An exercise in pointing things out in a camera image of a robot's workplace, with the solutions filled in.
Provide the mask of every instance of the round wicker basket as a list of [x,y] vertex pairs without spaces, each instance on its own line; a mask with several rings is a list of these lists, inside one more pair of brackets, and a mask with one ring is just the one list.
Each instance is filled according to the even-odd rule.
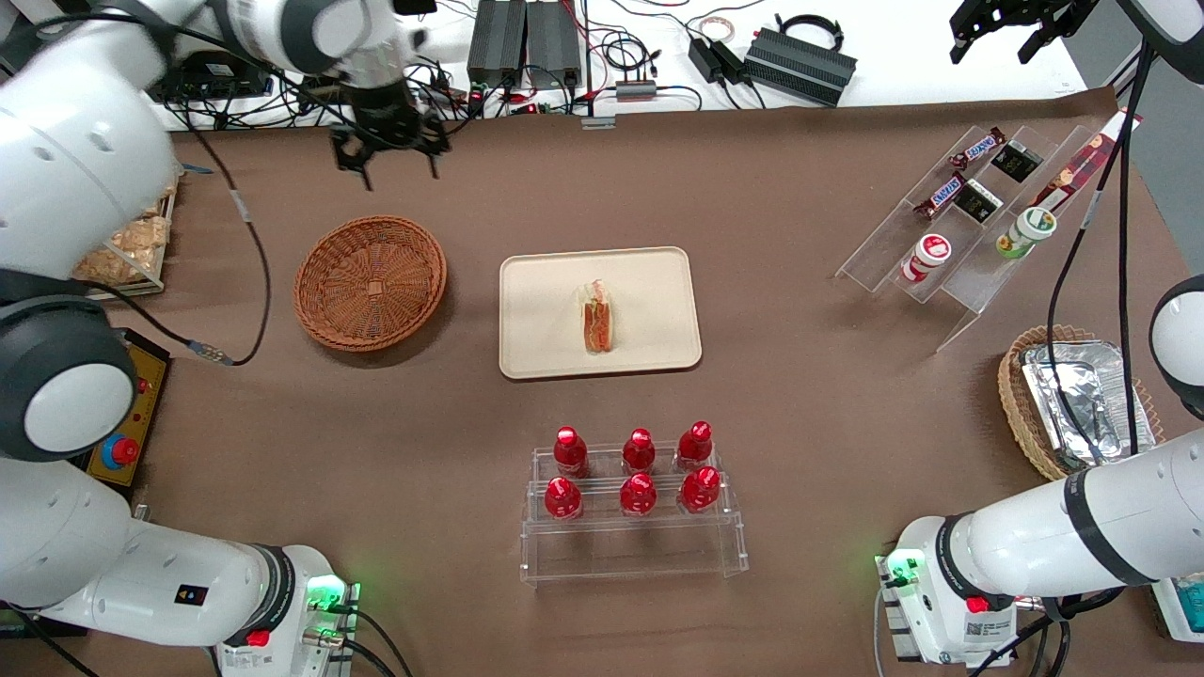
[[443,249],[423,226],[400,217],[365,217],[314,245],[297,270],[293,308],[323,346],[379,351],[430,319],[447,272]]
[[[1074,326],[1054,325],[1055,341],[1090,341],[1094,337],[1094,334]],[[1025,375],[1020,370],[1020,352],[1044,342],[1045,328],[1034,326],[1021,334],[1003,355],[1003,360],[999,361],[999,400],[1008,416],[1011,434],[1021,451],[1028,457],[1028,461],[1047,479],[1055,481],[1066,477],[1070,469],[1063,465],[1050,447],[1045,436],[1045,425],[1041,423],[1037,405],[1033,404],[1032,395],[1028,393]],[[1150,429],[1153,431],[1155,438],[1159,443],[1164,442],[1162,423],[1150,402],[1150,393],[1135,378],[1133,379],[1133,389],[1137,390],[1138,400],[1145,407],[1145,414],[1150,419]]]

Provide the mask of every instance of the candy bar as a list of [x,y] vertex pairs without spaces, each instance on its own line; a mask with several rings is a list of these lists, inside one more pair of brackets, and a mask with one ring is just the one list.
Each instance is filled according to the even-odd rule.
[[944,208],[945,205],[951,202],[954,198],[962,192],[962,188],[966,188],[966,177],[963,177],[961,172],[955,171],[954,177],[938,188],[937,192],[932,194],[932,198],[928,198],[915,207],[915,213],[931,220],[937,216],[937,212]]
[[985,137],[982,137],[982,141],[979,141],[978,143],[970,146],[962,153],[957,153],[956,155],[950,157],[949,164],[954,165],[957,169],[966,169],[970,166],[970,163],[973,163],[974,160],[981,158],[982,155],[986,155],[987,151],[995,148],[996,146],[999,146],[1001,143],[1005,143],[1007,141],[1008,137],[1004,136],[1002,131],[999,131],[999,128],[992,126],[991,134],[987,134]]

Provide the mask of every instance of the brown table cover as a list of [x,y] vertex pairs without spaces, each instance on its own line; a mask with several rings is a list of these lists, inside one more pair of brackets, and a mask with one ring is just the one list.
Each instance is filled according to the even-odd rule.
[[[939,355],[958,308],[940,296],[920,306],[893,288],[872,298],[832,275],[969,125],[1029,124],[1061,139],[1114,111],[1110,93],[1097,90],[1056,101],[630,116],[589,133],[573,118],[531,116],[468,125],[441,181],[421,155],[378,155],[374,193],[335,171],[325,131],[212,134],[271,258],[272,319],[246,367],[172,348],[181,359],[147,457],[154,519],[319,548],[364,583],[364,608],[419,677],[872,676],[872,558],[883,543],[916,517],[974,510],[1043,481],[1011,440],[995,371],[1013,338],[1044,322],[1073,228],[1039,246]],[[181,160],[212,165],[190,137],[177,146]],[[1146,335],[1155,302],[1187,270],[1140,181],[1132,201],[1135,373],[1173,437],[1197,424],[1162,384]],[[1063,223],[1078,224],[1086,202]],[[394,349],[335,354],[294,319],[293,276],[321,235],[376,213],[430,229],[447,253],[449,290],[432,322]],[[1115,214],[1114,188],[1058,316],[1111,340]],[[146,304],[184,335],[240,355],[262,284],[222,178],[189,175],[175,220],[167,290]],[[697,367],[502,376],[497,271],[507,257],[657,245],[690,255]],[[636,425],[671,437],[696,419],[714,424],[739,494],[746,573],[538,591],[519,581],[532,447],[562,424],[603,442]],[[1155,616],[1138,590],[1076,619],[1064,675],[1204,673],[1204,647],[1161,638]],[[200,649],[100,634],[63,643],[106,677],[211,673]],[[898,664],[886,637],[883,650],[889,676],[964,675]],[[1031,650],[992,675],[1027,673]],[[36,641],[4,641],[0,675],[73,671]]]

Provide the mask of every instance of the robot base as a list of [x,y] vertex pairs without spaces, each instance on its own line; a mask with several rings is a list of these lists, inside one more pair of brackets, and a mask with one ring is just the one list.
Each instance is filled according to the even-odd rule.
[[337,649],[305,646],[301,636],[307,630],[340,630],[342,617],[314,608],[324,601],[347,604],[353,590],[335,576],[330,563],[318,551],[307,546],[285,546],[284,554],[293,560],[296,587],[293,604],[281,624],[262,647],[231,647],[218,644],[218,665],[223,677],[320,677],[326,673],[331,652]]
[[[940,517],[922,517],[903,530],[896,549],[885,559],[879,559],[879,572],[885,581],[904,577],[911,582],[901,588],[885,590],[887,606],[897,597],[898,610],[905,629],[915,641],[925,663],[963,663],[968,669],[978,667],[991,650],[1005,644],[1016,631],[1016,606],[1003,611],[970,613],[962,600],[945,582],[937,565],[937,530],[944,524]],[[887,610],[887,618],[892,613]],[[891,631],[898,635],[903,628]],[[896,652],[903,660],[915,660],[903,655],[896,641]],[[992,667],[1011,663],[1009,655],[999,657]]]

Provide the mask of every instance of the acrylic stand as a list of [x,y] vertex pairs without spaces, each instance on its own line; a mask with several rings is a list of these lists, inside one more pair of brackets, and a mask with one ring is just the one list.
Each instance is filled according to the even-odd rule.
[[627,478],[622,447],[592,447],[590,477],[574,479],[584,512],[568,522],[553,519],[543,505],[548,481],[557,475],[551,448],[535,451],[523,511],[524,583],[716,572],[726,578],[748,571],[744,522],[718,453],[710,464],[722,478],[719,500],[702,513],[689,514],[677,506],[685,478],[672,469],[677,443],[655,445],[651,476],[657,500],[649,514],[633,518],[620,510],[619,488]]
[[[986,135],[987,130],[982,128],[970,128],[911,188],[895,211],[874,229],[836,273],[837,277],[849,277],[872,294],[878,293],[887,282],[893,282],[919,304],[928,302],[938,290],[943,289],[966,308],[966,314],[937,348],[938,352],[982,314],[1025,260],[1007,259],[1001,255],[995,247],[996,240],[1015,223],[1020,212],[1034,201],[1040,190],[1062,171],[1094,133],[1085,126],[1078,126],[1058,145],[1028,126],[1021,126],[1009,139],[1022,143],[1043,158],[1041,164],[1023,183],[1017,183],[991,164],[998,154],[997,149],[992,149],[986,158],[979,159],[961,172],[967,179],[973,178],[982,184],[1003,202],[1003,206],[986,220],[979,223],[957,205],[948,205],[931,222],[916,214],[913,211],[915,206],[931,198],[952,176],[955,167],[949,164],[948,158],[973,146]],[[1058,212],[1064,211],[1067,205],[1062,205]],[[1067,224],[1061,224],[1061,228],[1068,229]],[[952,247],[952,254],[943,266],[929,272],[925,281],[913,283],[902,277],[901,267],[903,261],[911,257],[915,243],[928,232],[944,235]]]

